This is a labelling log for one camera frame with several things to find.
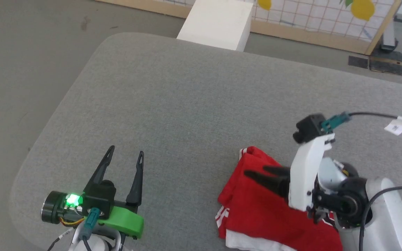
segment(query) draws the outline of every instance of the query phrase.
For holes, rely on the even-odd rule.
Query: cable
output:
[[[64,221],[63,218],[59,217],[59,220],[60,220],[60,222],[61,222],[61,224],[62,224],[63,226],[65,226],[65,227],[73,227],[73,226],[75,226],[75,225],[78,225],[78,224],[82,223],[85,219],[84,219],[84,218],[81,218],[81,219],[79,219],[78,221],[66,222],[66,221]]]
[[[132,249],[127,248],[124,244],[120,243],[122,251],[133,251]]]
[[[348,116],[356,116],[356,115],[369,115],[369,116],[381,116],[381,117],[386,117],[389,119],[397,119],[398,116],[390,115],[390,114],[385,114],[385,113],[372,113],[372,112],[356,112],[356,113],[348,113]],[[362,214],[362,222],[360,226],[360,231],[359,231],[359,251],[363,251],[364,248],[364,230],[365,230],[365,221],[367,220],[367,216],[369,214],[370,208],[375,202],[375,200],[380,197],[382,194],[390,191],[396,191],[396,190],[402,190],[402,186],[398,187],[393,187],[393,188],[388,188],[381,190],[373,198],[371,198],[367,204],[367,207],[364,210],[364,213]]]
[[[368,202],[367,206],[365,207],[364,213],[362,214],[362,221],[361,221],[361,229],[359,230],[359,251],[363,251],[363,247],[364,247],[364,227],[365,227],[365,221],[367,219],[367,215],[369,214],[370,211],[370,207],[372,206],[373,202],[375,202],[375,200],[380,197],[382,194],[386,193],[386,192],[390,192],[390,191],[396,191],[396,190],[402,190],[402,186],[398,186],[398,187],[393,187],[393,188],[388,188],[388,189],[384,189],[379,191],[377,194],[375,194]]]
[[[86,239],[86,236],[83,236],[82,240],[83,240],[83,244],[85,244],[86,250],[91,251],[91,247],[88,244],[88,240]]]
[[[397,119],[398,116],[384,114],[384,113],[372,113],[372,112],[356,112],[356,113],[348,113],[348,116],[356,116],[356,115],[369,115],[369,116],[381,116],[389,119]]]
[[[77,211],[77,209],[76,209],[75,207],[72,207],[72,209],[74,210],[74,212],[75,212],[76,214],[78,214],[78,215],[80,215],[81,217],[83,217],[83,215],[81,215],[81,214]]]
[[[68,233],[70,233],[73,230],[73,228],[70,228],[68,230],[66,230],[66,232],[62,233],[58,238],[56,238],[52,244],[49,246],[49,248],[47,249],[47,251],[51,251],[52,248],[54,247],[54,245],[59,242],[59,240],[61,240],[61,238],[63,238],[65,235],[67,235]]]

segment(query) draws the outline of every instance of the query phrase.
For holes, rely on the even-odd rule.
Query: white block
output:
[[[244,51],[252,5],[237,0],[196,0],[177,39]]]

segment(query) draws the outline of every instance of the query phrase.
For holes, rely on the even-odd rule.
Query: cable tag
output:
[[[402,134],[402,116],[398,116],[397,119],[392,120],[384,130],[397,136]]]
[[[61,238],[63,238],[64,236],[68,235],[71,231],[73,230],[73,228],[70,228],[68,230],[66,230],[66,232],[62,233],[58,239],[61,240]]]

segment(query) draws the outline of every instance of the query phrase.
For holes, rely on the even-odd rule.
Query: yellow lemon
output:
[[[370,0],[353,0],[351,13],[356,18],[368,21],[375,13],[375,5]]]
[[[264,8],[265,10],[271,9],[271,0],[258,0],[258,5]]]

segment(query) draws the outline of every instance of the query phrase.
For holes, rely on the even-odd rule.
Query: gray table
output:
[[[214,221],[216,199],[238,150],[255,145],[288,165],[298,147],[297,121],[344,110],[402,115],[402,85],[172,38],[111,36],[29,152],[12,188],[13,223],[47,248],[64,229],[40,221],[44,198],[51,190],[81,191],[113,144],[105,177],[115,183],[117,200],[126,197],[137,155],[145,152],[139,208],[145,232],[130,247],[225,250]],[[389,122],[356,117],[336,130],[328,154],[362,175],[402,184],[402,135],[385,132]]]

